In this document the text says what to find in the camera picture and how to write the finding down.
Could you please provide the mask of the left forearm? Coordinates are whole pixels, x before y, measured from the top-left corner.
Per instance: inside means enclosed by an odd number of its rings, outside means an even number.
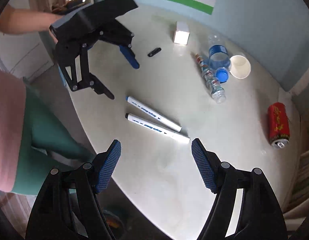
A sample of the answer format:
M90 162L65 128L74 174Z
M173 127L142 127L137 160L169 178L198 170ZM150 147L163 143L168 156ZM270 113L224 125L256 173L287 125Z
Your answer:
M9 4L0 15L0 32L9 35L20 35L48 31L51 24L62 18L47 12L16 9Z

